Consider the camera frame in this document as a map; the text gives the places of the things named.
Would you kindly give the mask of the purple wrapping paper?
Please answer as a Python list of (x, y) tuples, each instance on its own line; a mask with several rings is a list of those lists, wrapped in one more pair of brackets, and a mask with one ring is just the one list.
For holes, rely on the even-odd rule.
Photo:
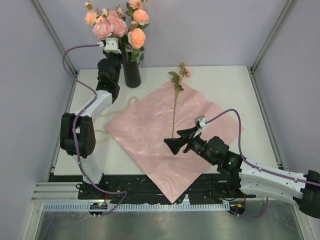
[(170, 81), (126, 108), (105, 130), (173, 203), (210, 166), (193, 152), (183, 153), (187, 141), (177, 134), (194, 128), (200, 116), (211, 120), (203, 140), (217, 136), (230, 145), (238, 137), (231, 115), (185, 83), (176, 93)]

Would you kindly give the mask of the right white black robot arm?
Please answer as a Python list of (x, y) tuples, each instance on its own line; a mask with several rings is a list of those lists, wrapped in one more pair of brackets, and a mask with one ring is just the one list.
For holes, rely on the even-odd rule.
[(240, 194), (262, 196), (282, 201), (313, 218), (320, 217), (320, 174), (309, 170), (299, 173), (275, 169), (229, 150), (218, 136), (203, 140), (196, 128), (179, 130), (178, 138), (164, 143), (174, 155), (193, 151), (217, 171), (228, 177), (226, 191), (231, 197)]

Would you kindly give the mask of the peach rose stem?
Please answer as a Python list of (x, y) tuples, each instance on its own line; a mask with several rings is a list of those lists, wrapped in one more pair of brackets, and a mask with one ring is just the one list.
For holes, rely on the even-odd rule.
[(102, 11), (98, 8), (94, 8), (92, 3), (85, 2), (85, 7), (87, 8), (87, 13), (84, 18), (86, 25), (93, 27), (95, 24), (105, 20)]
[(125, 39), (125, 56), (130, 63), (144, 62), (144, 44), (146, 40), (145, 32), (139, 28), (128, 28)]
[(128, 0), (126, 2), (126, 15), (130, 17), (130, 30), (141, 29), (145, 30), (149, 25), (150, 16), (144, 10), (144, 4), (147, 0)]

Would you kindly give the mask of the pink rose stem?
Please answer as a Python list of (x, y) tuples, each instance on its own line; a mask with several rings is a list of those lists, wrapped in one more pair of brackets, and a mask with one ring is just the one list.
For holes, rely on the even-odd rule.
[(110, 11), (107, 17), (107, 21), (113, 26), (113, 34), (117, 37), (122, 38), (124, 35), (128, 34), (128, 27), (125, 21), (120, 18), (116, 11)]
[(108, 22), (109, 12), (103, 8), (101, 15), (95, 20), (92, 28), (94, 36), (99, 40), (105, 40), (110, 37), (113, 33), (113, 26)]

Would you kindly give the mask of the cream gold-lettered ribbon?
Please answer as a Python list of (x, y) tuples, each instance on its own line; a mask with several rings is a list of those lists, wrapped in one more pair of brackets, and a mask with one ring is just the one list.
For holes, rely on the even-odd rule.
[[(113, 117), (113, 116), (117, 116), (119, 115), (120, 113), (122, 113), (125, 109), (127, 109), (128, 107), (130, 107), (131, 105), (133, 105), (134, 103), (138, 102), (139, 101), (139, 98), (136, 97), (136, 96), (131, 96), (128, 101), (126, 102), (126, 105), (124, 108), (120, 109), (120, 110), (116, 110), (116, 111), (111, 111), (111, 112), (107, 112), (107, 113), (104, 113), (104, 114), (101, 114), (99, 116), (99, 118), (109, 118), (109, 117)], [(104, 143), (108, 143), (108, 142), (111, 142), (111, 141), (114, 141), (115, 138), (108, 132), (108, 131), (105, 131), (105, 130), (95, 130), (94, 131), (95, 134), (103, 134), (103, 135), (106, 135), (106, 138), (103, 138), (103, 139), (98, 139), (96, 140), (96, 143), (97, 144), (104, 144)]]

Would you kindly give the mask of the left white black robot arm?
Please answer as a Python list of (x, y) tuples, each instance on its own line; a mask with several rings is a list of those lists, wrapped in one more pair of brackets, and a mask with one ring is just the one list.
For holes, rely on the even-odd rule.
[(123, 61), (119, 49), (112, 50), (104, 47), (102, 51), (106, 57), (97, 64), (96, 88), (78, 80), (74, 75), (71, 76), (77, 84), (91, 91), (93, 97), (75, 113), (64, 113), (60, 126), (60, 148), (74, 157), (83, 181), (91, 185), (89, 193), (96, 199), (102, 199), (106, 195), (107, 187), (101, 183), (104, 174), (98, 167), (93, 154), (96, 147), (94, 122), (118, 98)]

